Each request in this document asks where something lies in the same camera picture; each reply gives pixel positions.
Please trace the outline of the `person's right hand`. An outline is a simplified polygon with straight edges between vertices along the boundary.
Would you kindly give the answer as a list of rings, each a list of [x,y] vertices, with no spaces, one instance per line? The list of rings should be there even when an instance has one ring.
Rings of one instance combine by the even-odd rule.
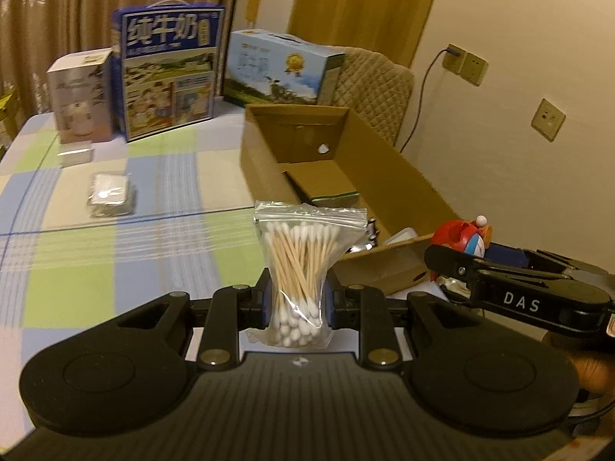
[[[589,342],[547,332],[542,342],[564,352],[577,370],[583,389],[598,395],[614,393],[614,355],[592,348]]]

